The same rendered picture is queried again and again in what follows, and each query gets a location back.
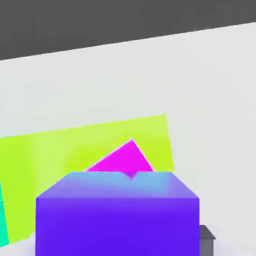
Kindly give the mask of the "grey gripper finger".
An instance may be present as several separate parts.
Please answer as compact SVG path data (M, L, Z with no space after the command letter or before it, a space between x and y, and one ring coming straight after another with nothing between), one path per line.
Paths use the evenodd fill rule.
M215 239L206 225L200 225L200 256L214 256Z

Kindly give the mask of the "small purple cube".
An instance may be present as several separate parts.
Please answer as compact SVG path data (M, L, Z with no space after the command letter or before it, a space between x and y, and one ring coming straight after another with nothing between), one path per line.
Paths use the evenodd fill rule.
M200 256L200 200L172 172L72 172L36 198L35 256Z

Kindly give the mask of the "small magenta cube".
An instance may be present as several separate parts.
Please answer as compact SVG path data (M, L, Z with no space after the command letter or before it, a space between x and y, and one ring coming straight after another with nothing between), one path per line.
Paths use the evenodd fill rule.
M130 139L85 169L85 171L122 172L129 177L133 177L137 172L153 172L154 169L137 143Z

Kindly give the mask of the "large yellow-green box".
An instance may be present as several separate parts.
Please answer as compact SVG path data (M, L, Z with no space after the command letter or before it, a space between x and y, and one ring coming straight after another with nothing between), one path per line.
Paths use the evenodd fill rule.
M34 232L38 195L130 140L155 171L174 170L165 115L0 138L0 185L9 242Z

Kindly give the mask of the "large turquoise box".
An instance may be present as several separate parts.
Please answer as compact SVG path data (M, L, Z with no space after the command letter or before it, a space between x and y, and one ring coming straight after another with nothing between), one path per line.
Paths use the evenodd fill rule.
M2 187L0 184L0 247L9 244L8 229L5 215Z

